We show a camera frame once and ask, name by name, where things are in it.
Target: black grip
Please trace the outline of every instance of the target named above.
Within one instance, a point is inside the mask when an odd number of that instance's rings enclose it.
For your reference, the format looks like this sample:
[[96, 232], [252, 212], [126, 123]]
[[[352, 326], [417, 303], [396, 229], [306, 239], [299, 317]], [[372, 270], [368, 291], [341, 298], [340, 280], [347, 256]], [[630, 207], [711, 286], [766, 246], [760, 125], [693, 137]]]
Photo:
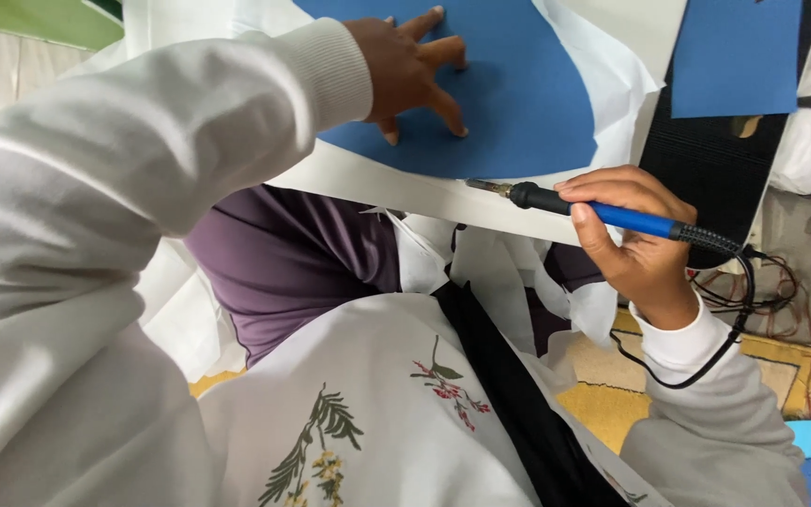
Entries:
[[551, 213], [570, 215], [571, 203], [562, 200], [559, 193], [554, 190], [541, 189], [536, 183], [522, 181], [512, 185], [509, 190], [509, 200], [516, 206], [527, 209], [535, 207]]

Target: white sleeve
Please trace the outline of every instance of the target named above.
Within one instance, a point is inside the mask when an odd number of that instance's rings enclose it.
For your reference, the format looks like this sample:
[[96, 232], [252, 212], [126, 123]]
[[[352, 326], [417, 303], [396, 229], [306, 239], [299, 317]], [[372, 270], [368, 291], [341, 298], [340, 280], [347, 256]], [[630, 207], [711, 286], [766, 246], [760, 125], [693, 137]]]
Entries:
[[[705, 309], [684, 329], [654, 328], [632, 306], [655, 375], [677, 384], [693, 375], [731, 328]], [[647, 376], [650, 416], [638, 421], [621, 456], [675, 505], [808, 505], [803, 454], [760, 380], [759, 364], [734, 345], [703, 378], [671, 390]]]
[[207, 505], [222, 449], [132, 287], [162, 235], [372, 106], [349, 31], [201, 40], [0, 114], [0, 505]]

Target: yellow rug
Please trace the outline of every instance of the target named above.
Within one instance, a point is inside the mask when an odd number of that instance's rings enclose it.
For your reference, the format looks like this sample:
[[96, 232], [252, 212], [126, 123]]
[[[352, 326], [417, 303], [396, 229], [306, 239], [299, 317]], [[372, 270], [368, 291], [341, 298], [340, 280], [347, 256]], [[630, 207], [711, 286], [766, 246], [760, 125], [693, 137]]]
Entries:
[[[640, 327], [627, 310], [619, 309], [613, 328], [625, 350], [638, 357], [643, 355]], [[806, 394], [811, 399], [811, 347], [746, 335], [741, 350], [759, 361], [762, 382], [778, 395], [778, 406], [785, 416], [810, 415]], [[646, 382], [643, 369], [616, 350], [602, 350], [585, 338], [571, 344], [568, 355], [574, 363], [578, 385], [560, 394], [559, 402], [617, 453], [631, 426], [645, 418], [650, 407], [650, 398], [643, 393]], [[244, 371], [203, 377], [190, 384], [189, 390], [198, 398], [213, 385]]]

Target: blue handle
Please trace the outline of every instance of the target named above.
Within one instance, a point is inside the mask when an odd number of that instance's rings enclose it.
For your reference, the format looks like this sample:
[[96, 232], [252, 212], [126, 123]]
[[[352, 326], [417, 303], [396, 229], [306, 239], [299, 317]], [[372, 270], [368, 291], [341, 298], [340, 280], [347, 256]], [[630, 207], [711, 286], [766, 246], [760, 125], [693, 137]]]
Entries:
[[588, 202], [588, 204], [604, 224], [671, 239], [671, 227], [675, 225], [675, 220], [671, 218], [649, 215], [640, 211], [599, 202]]

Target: white sweatshirt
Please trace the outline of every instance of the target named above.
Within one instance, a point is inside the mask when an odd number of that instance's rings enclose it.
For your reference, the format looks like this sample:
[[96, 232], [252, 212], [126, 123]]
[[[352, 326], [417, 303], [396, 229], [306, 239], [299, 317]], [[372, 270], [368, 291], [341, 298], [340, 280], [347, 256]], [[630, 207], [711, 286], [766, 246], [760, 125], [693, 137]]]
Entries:
[[[0, 505], [539, 503], [428, 296], [338, 307], [198, 401], [135, 323], [161, 235], [371, 101], [355, 41], [319, 20], [151, 52], [0, 115]], [[702, 309], [680, 331], [641, 326], [670, 382], [728, 330]], [[692, 387], [648, 393], [621, 458], [551, 402], [631, 503], [806, 502], [802, 455], [737, 348]]]

